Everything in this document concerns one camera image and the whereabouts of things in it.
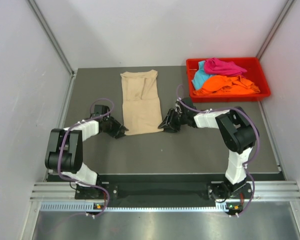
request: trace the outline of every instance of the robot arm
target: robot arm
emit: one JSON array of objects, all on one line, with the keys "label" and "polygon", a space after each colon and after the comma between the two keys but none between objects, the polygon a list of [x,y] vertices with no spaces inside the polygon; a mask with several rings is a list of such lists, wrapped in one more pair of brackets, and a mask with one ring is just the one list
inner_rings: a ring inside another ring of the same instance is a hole
[{"label": "robot arm", "polygon": [[[189,97],[181,100],[192,109],[196,109]],[[243,163],[248,161],[249,155],[256,142],[256,136],[249,122],[235,110],[194,112],[179,101],[176,108],[171,108],[158,128],[164,132],[177,133],[181,125],[193,128],[219,129],[225,145],[229,149],[228,168],[225,172],[224,187],[230,197],[246,184],[246,171]]]},{"label": "robot arm", "polygon": [[[104,115],[108,111],[108,106],[95,105],[90,118]],[[61,144],[68,129],[55,128],[51,131],[44,162],[47,169],[57,171]],[[61,159],[61,173],[82,183],[100,185],[98,174],[83,163],[83,141],[99,133],[107,133],[118,139],[125,136],[125,131],[128,129],[110,115],[97,120],[82,120],[67,136]]]}]

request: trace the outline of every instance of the dark gray mat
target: dark gray mat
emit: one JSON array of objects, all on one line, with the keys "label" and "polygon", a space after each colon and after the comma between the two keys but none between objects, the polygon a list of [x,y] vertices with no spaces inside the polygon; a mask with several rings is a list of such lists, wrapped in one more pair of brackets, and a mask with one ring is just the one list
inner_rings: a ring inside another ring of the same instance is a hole
[{"label": "dark gray mat", "polygon": [[[89,107],[98,98],[114,101],[112,116],[123,123],[120,73],[158,71],[157,88],[162,118],[175,105],[176,88],[185,86],[185,66],[150,66],[116,68],[80,68],[66,116],[65,126],[89,117]],[[260,153],[249,165],[252,173],[278,172],[274,153],[257,102],[199,103],[198,109],[241,106],[254,121],[260,133]],[[224,173],[228,149],[219,130],[182,126],[179,133],[150,133],[113,139],[106,133],[83,143],[84,162],[101,174]]]}]

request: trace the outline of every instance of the red plastic tray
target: red plastic tray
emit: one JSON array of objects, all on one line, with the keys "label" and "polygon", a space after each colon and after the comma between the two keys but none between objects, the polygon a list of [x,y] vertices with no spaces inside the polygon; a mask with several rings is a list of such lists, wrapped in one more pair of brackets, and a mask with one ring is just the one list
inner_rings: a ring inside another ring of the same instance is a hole
[{"label": "red plastic tray", "polygon": [[236,57],[236,58],[219,58],[225,62],[234,62],[236,65],[247,70],[243,76],[255,83],[260,89],[260,93],[246,95],[194,95],[194,79],[196,71],[198,71],[198,62],[207,60],[208,58],[193,58],[186,60],[186,73],[188,75],[189,94],[194,103],[210,103],[210,102],[254,102],[261,101],[265,97],[271,95],[264,71],[256,57]]}]

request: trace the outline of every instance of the metal corner frame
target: metal corner frame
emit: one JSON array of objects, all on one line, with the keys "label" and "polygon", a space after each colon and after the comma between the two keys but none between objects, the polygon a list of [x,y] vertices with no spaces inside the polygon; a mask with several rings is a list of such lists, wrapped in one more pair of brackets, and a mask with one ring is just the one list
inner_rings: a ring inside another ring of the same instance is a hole
[{"label": "metal corner frame", "polygon": [[26,0],[30,9],[32,10],[33,14],[37,18],[39,24],[41,25],[43,31],[45,32],[46,36],[48,37],[52,47],[54,48],[55,52],[59,56],[60,60],[62,61],[65,69],[69,72],[70,75],[74,75],[75,71],[71,67],[66,55],[64,54],[62,48],[60,47],[54,33],[52,32],[50,26],[48,25],[44,15],[42,14],[38,4],[35,0]]},{"label": "metal corner frame", "polygon": [[265,51],[267,50],[270,42],[274,38],[275,34],[277,33],[279,27],[282,25],[284,19],[287,17],[290,9],[292,8],[293,4],[295,3],[296,0],[287,0],[279,13],[279,16],[275,20],[273,26],[271,27],[268,35],[266,36],[263,44],[261,45],[258,53],[256,54],[257,59],[261,59],[262,56],[264,55]]}]

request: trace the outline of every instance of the white wall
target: white wall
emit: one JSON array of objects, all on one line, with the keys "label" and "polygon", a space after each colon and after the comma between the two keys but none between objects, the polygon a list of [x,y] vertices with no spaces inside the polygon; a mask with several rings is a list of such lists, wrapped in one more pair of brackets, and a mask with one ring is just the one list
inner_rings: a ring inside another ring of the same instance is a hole
[{"label": "white wall", "polygon": [[264,101],[283,167],[300,187],[300,0],[261,59],[272,96]]},{"label": "white wall", "polygon": [[74,68],[255,56],[286,0],[36,0]]},{"label": "white wall", "polygon": [[69,79],[26,1],[0,0],[0,240],[21,233]]}]

